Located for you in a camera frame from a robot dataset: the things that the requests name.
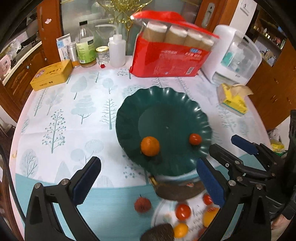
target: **yellow tin box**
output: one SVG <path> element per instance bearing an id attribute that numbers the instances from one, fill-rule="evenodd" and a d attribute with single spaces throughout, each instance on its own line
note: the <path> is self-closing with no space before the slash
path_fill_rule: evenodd
<path id="1" fill-rule="evenodd" d="M 71 72 L 71 61 L 64 60 L 40 69 L 30 84 L 33 90 L 38 91 L 53 85 L 65 83 Z"/>

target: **blue gripper pad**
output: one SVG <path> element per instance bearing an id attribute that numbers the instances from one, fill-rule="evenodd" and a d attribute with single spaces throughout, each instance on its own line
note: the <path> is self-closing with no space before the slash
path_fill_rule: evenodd
<path id="1" fill-rule="evenodd" d="M 78 170 L 71 178 L 76 182 L 73 187 L 72 201 L 74 205 L 82 204 L 89 193 L 92 185 L 101 171 L 101 160 L 92 157 L 82 170 Z"/>
<path id="2" fill-rule="evenodd" d="M 253 143 L 245 140 L 238 135 L 234 135 L 231 137 L 231 143 L 250 155 L 258 154 L 258 150 Z"/>
<path id="3" fill-rule="evenodd" d="M 220 174 L 222 177 L 223 175 L 219 171 L 215 170 L 208 160 L 202 160 L 201 158 L 199 158 L 196 162 L 196 171 L 214 204 L 219 205 L 220 208 L 222 208 L 225 203 L 224 189 L 214 177 L 213 173 L 218 172 L 216 174 Z"/>

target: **red plastic bag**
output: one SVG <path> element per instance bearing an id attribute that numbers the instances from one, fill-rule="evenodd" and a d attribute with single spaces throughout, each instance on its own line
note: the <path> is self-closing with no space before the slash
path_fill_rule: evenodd
<path id="1" fill-rule="evenodd" d="M 214 40 L 219 38 L 194 24 L 185 22 L 183 17 L 175 12 L 142 11 L 132 15 L 131 18 L 139 21 L 156 20 L 166 25 L 198 31 L 207 38 Z M 130 72 L 138 77 L 195 76 L 209 54 L 209 51 L 195 47 L 149 42 L 143 38 L 142 30 L 136 39 Z"/>

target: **brown brush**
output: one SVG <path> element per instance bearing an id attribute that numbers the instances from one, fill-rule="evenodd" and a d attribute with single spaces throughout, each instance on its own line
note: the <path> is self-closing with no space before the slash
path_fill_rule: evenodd
<path id="1" fill-rule="evenodd" d="M 147 230 L 140 241 L 174 241 L 174 230 L 169 223 L 157 225 Z"/>
<path id="2" fill-rule="evenodd" d="M 176 182 L 158 183 L 153 176 L 150 181 L 154 187 L 157 196 L 171 201 L 185 201 L 193 198 L 205 190 L 202 181 L 197 182 Z"/>

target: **white plastic container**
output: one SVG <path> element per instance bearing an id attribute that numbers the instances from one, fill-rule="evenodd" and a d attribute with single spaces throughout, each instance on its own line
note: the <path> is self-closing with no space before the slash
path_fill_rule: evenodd
<path id="1" fill-rule="evenodd" d="M 122 67 L 126 63 L 126 41 L 122 34 L 115 34 L 109 38 L 110 64 L 114 68 Z"/>
<path id="2" fill-rule="evenodd" d="M 213 84 L 246 85 L 262 61 L 260 51 L 244 33 L 230 26 L 218 25 L 213 34 L 220 40 L 201 70 Z"/>

